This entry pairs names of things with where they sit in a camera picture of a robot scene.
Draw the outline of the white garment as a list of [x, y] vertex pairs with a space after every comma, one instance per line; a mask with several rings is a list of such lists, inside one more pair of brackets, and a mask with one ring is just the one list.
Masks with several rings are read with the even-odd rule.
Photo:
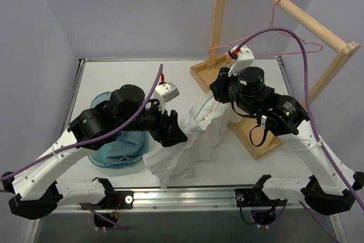
[[213, 95], [205, 94], [188, 112], [188, 117], [179, 126], [188, 140], [171, 147], [154, 148], [143, 156], [143, 161], [151, 173], [159, 180], [160, 187], [166, 189], [176, 178], [188, 178], [193, 174], [195, 162], [208, 162], [211, 149], [222, 142], [228, 123], [241, 121], [231, 104], [217, 102], [214, 97], [194, 120], [195, 113], [205, 100]]

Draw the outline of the blue denim skirt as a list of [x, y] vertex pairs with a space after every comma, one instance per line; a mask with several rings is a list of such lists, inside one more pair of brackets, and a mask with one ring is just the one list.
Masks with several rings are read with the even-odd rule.
[[133, 162], [148, 149], [148, 138], [143, 132], [123, 131], [113, 142], [106, 157], [108, 163]]

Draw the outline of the pink wire hanger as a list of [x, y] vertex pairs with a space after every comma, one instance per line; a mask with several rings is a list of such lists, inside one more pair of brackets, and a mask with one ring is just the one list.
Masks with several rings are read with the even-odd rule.
[[[270, 19], [269, 29], [275, 27], [275, 14], [276, 7], [278, 7], [283, 1], [288, 1], [291, 3], [291, 0], [277, 0], [274, 2], [272, 6], [272, 13]], [[246, 40], [249, 36], [242, 37], [240, 39], [231, 41], [229, 44], [218, 44], [217, 46], [210, 46], [208, 49], [209, 57], [217, 57], [226, 54], [226, 52], [232, 49], [234, 46], [239, 45], [241, 42]], [[283, 46], [279, 45], [279, 42], [289, 42], [290, 39], [293, 39], [293, 36], [283, 32], [276, 30], [274, 34], [269, 34], [267, 40], [265, 41], [263, 38], [258, 39], [257, 43], [253, 45], [253, 52], [255, 56], [278, 56], [278, 55], [297, 55], [298, 51], [283, 51]], [[307, 41], [300, 38], [300, 41], [305, 46], [307, 53], [318, 53], [322, 51], [324, 45], [320, 42]]]

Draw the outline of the blue wire hanger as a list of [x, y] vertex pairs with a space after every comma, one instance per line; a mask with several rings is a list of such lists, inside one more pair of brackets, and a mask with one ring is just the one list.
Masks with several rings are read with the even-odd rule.
[[213, 98], [213, 95], [209, 96], [205, 102], [200, 106], [199, 110], [194, 115], [194, 120], [197, 119], [198, 115], [201, 113], [201, 111], [204, 109], [205, 105]]

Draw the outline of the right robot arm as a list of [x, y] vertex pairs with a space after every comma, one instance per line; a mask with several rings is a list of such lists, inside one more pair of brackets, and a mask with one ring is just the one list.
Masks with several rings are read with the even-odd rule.
[[302, 179], [263, 175], [253, 186], [254, 201], [261, 205], [270, 200], [305, 202], [326, 216], [349, 211], [355, 202], [353, 193], [363, 188], [363, 173], [346, 167], [322, 139], [315, 138], [305, 109], [295, 98], [266, 86], [263, 69], [247, 67], [235, 76], [229, 70], [222, 67], [210, 84], [214, 99], [255, 119], [264, 135], [272, 133], [287, 143], [312, 172]]

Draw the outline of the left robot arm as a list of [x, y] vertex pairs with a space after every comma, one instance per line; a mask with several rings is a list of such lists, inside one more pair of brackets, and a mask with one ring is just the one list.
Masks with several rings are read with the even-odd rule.
[[177, 112], [166, 110], [166, 103], [178, 95], [172, 83], [160, 83], [149, 94], [126, 84], [82, 111], [33, 165], [2, 175], [4, 189], [13, 195], [11, 213], [36, 220], [65, 205], [115, 206], [118, 196], [108, 179], [65, 182], [62, 174], [85, 157], [103, 168], [133, 164], [147, 152], [150, 138], [163, 147], [186, 142]]

